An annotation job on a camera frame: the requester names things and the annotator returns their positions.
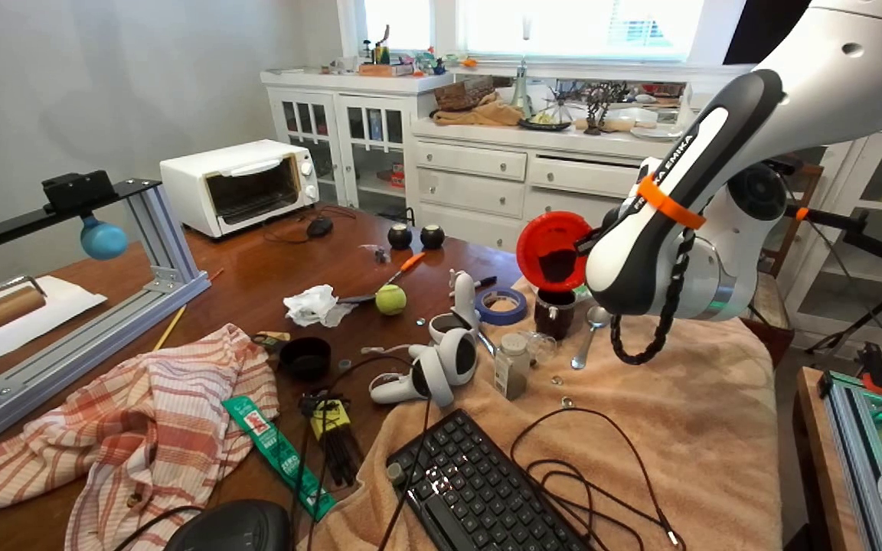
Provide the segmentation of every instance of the white microwave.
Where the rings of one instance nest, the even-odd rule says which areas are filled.
[[[168,211],[211,239],[319,202],[312,153],[294,144],[248,141],[162,159],[159,168]]]

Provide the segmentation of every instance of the computer keyboard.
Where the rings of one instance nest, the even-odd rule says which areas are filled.
[[[462,410],[392,453],[386,471],[441,551],[588,548],[536,481]]]

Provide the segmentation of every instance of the red striped cloth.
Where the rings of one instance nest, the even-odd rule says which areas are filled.
[[[150,517],[205,505],[251,450],[221,407],[251,395],[279,413],[266,355],[236,324],[129,358],[0,444],[0,508],[86,474],[64,548],[116,548]],[[165,548],[190,514],[172,514],[132,548]]]

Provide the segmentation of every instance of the wooden table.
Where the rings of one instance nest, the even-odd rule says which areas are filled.
[[[331,285],[340,297],[368,294],[389,279],[404,257],[410,257],[410,251],[395,251],[389,263],[377,260],[374,245],[386,245],[389,227],[380,217],[334,205],[322,205],[322,214],[334,220],[334,233],[319,242],[306,239],[309,214],[288,214],[221,242],[187,233],[196,266],[211,276],[211,288],[187,306],[165,346],[193,343],[221,324],[236,321],[248,334],[291,331],[294,337],[325,337],[331,340],[334,364],[340,364],[358,358],[361,346],[429,343],[429,331],[420,321],[450,306],[450,269],[469,269],[475,279],[496,276],[499,285],[511,285],[518,279],[518,263],[508,251],[447,239],[441,251],[429,251],[426,260],[401,279],[401,288],[410,297],[404,315],[383,318],[377,309],[361,306],[346,315],[340,328],[297,328],[285,318],[282,297],[300,294],[312,285]],[[116,303],[147,282],[144,263],[144,254],[132,251],[110,263],[77,263],[58,276],[107,294],[110,303]],[[104,367],[113,367],[123,358],[153,349],[165,324],[168,321],[104,361],[92,377],[104,373]],[[349,401],[349,416],[361,450],[374,441],[386,416],[386,407],[374,407],[368,401],[368,380],[380,370],[407,367],[398,361],[374,361],[337,386]],[[279,429],[291,441],[303,441],[306,435],[306,422],[297,413],[297,398],[303,392],[303,383],[279,377]],[[67,514],[80,487],[83,484],[67,484],[0,511],[0,548],[61,548]],[[273,499],[291,508],[291,493],[257,453],[251,453],[224,484],[217,484],[208,505],[227,499]]]
[[[802,367],[793,413],[812,548],[867,548],[851,474],[836,441],[833,410],[818,395],[818,383],[821,370]]]

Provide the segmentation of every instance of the window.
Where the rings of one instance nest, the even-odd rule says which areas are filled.
[[[389,49],[548,61],[720,64],[747,0],[340,0]]]
[[[364,0],[364,40],[383,40],[389,24],[389,49],[429,49],[432,3],[429,0]]]
[[[701,6],[701,0],[466,0],[466,49],[478,55],[683,61]]]

